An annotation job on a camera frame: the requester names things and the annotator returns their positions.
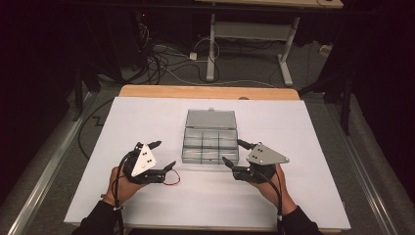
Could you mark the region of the black metal stand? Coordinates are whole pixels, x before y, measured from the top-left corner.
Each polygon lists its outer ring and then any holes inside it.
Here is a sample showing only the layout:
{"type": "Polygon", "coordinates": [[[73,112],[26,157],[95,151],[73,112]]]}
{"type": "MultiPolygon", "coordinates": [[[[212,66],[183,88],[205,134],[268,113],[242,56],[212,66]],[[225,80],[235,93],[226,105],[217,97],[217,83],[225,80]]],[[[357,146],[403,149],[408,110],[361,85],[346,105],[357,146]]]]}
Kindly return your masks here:
{"type": "Polygon", "coordinates": [[[99,92],[101,90],[98,74],[89,64],[78,64],[74,69],[74,101],[76,107],[74,121],[79,120],[83,112],[83,86],[86,86],[89,92],[99,92]]]}
{"type": "Polygon", "coordinates": [[[354,76],[355,70],[352,66],[342,66],[338,71],[334,71],[298,91],[300,97],[309,92],[324,92],[323,99],[326,103],[336,103],[340,100],[342,103],[340,125],[345,135],[349,135],[351,88],[354,76]]]}

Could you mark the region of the white-legged desk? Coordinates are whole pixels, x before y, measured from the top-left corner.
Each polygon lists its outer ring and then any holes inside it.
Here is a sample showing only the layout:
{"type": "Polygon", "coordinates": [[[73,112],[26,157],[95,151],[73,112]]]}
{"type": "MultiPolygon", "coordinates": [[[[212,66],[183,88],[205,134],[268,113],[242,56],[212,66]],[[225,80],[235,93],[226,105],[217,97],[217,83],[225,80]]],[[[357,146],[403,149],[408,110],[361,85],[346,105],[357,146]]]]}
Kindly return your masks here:
{"type": "MultiPolygon", "coordinates": [[[[342,0],[197,0],[212,7],[278,7],[287,10],[340,10],[344,7],[342,0]]],[[[277,68],[280,70],[286,86],[292,86],[293,80],[287,65],[300,17],[289,17],[286,23],[274,20],[273,23],[260,23],[257,20],[219,20],[215,13],[210,15],[209,50],[207,55],[208,81],[215,79],[215,60],[219,52],[216,38],[277,40],[285,43],[284,51],[277,55],[277,68]]]]}

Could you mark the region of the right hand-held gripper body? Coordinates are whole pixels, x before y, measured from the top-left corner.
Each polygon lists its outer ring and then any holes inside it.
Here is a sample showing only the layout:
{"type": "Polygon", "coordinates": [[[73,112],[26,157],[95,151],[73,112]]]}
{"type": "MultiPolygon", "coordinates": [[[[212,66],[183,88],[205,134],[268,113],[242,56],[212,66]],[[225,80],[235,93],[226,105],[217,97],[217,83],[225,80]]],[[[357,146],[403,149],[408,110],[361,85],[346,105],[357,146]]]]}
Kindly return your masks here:
{"type": "Polygon", "coordinates": [[[276,164],[287,164],[290,159],[258,142],[247,156],[249,166],[234,166],[236,180],[264,183],[276,172],[276,164]]]}

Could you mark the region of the clear plastic compartment box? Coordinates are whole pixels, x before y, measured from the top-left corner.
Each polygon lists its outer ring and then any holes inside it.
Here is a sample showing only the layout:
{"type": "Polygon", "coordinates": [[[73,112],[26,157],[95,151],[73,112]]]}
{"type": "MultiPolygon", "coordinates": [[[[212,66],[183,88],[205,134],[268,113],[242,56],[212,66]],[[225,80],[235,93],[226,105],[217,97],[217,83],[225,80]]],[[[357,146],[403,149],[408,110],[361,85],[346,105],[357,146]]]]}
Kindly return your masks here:
{"type": "Polygon", "coordinates": [[[186,117],[182,162],[222,165],[222,158],[239,162],[238,129],[234,111],[190,109],[186,117]]]}

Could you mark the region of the person's right hand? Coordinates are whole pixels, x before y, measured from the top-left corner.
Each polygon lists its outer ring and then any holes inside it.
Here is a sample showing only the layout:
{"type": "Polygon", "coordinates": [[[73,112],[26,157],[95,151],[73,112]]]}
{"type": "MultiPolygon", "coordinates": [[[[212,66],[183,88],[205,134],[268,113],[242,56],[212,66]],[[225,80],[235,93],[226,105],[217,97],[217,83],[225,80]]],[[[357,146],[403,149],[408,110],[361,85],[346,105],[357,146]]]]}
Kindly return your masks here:
{"type": "Polygon", "coordinates": [[[252,183],[252,186],[283,215],[285,212],[293,210],[297,204],[288,192],[283,169],[278,164],[275,167],[276,173],[270,179],[272,184],[269,182],[260,184],[252,183]]]}

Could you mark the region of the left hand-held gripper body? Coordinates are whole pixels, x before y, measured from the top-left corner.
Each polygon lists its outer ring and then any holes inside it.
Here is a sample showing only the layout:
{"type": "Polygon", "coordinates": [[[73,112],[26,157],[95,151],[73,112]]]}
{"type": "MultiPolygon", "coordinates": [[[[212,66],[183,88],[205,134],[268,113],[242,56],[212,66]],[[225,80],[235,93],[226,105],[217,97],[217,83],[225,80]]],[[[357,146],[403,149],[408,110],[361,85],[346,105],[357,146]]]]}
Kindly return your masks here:
{"type": "Polygon", "coordinates": [[[138,142],[134,149],[126,155],[123,163],[123,174],[135,184],[163,183],[165,174],[162,169],[154,169],[157,164],[152,150],[146,144],[138,142]]]}

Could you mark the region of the red rubber band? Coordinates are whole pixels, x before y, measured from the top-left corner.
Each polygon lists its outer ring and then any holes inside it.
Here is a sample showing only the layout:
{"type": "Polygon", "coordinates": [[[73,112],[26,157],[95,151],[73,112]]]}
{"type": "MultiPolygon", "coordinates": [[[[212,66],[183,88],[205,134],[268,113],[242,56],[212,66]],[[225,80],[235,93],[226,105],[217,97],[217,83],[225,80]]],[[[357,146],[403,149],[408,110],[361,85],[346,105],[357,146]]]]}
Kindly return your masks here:
{"type": "Polygon", "coordinates": [[[180,181],[181,177],[179,173],[175,169],[172,169],[165,175],[163,184],[167,186],[173,186],[177,185],[180,181]]]}

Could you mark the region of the aluminium floor rail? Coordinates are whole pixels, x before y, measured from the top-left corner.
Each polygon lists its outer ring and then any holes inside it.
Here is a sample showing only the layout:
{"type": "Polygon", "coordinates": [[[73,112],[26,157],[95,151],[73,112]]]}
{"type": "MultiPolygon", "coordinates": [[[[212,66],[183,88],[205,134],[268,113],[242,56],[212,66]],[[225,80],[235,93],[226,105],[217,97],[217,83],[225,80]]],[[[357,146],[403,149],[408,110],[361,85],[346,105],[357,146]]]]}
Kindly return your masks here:
{"type": "Polygon", "coordinates": [[[0,235],[24,235],[60,170],[68,147],[97,98],[88,92],[79,113],[71,107],[0,207],[0,235]]]}
{"type": "Polygon", "coordinates": [[[398,235],[397,230],[392,223],[392,219],[385,207],[385,203],[383,202],[382,197],[375,188],[375,185],[370,178],[368,171],[363,165],[363,162],[360,159],[360,156],[354,147],[350,137],[346,135],[340,124],[340,118],[337,115],[335,106],[327,105],[326,109],[328,110],[328,113],[334,122],[335,127],[338,129],[342,136],[343,142],[346,145],[346,152],[348,154],[350,164],[356,174],[357,180],[365,194],[366,201],[368,202],[372,214],[374,214],[383,235],[398,235]]]}

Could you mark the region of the person's left hand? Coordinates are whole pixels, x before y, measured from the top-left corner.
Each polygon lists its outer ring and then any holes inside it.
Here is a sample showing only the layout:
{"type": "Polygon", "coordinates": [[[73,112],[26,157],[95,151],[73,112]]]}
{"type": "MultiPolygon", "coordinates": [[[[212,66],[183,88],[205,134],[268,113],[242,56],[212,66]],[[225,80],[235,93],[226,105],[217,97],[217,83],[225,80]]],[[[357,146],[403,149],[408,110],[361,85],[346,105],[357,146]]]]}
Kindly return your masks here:
{"type": "Polygon", "coordinates": [[[145,184],[131,183],[123,177],[122,170],[115,166],[111,172],[107,192],[101,195],[101,199],[112,206],[115,205],[115,199],[118,199],[119,204],[123,205],[143,187],[145,184]]]}

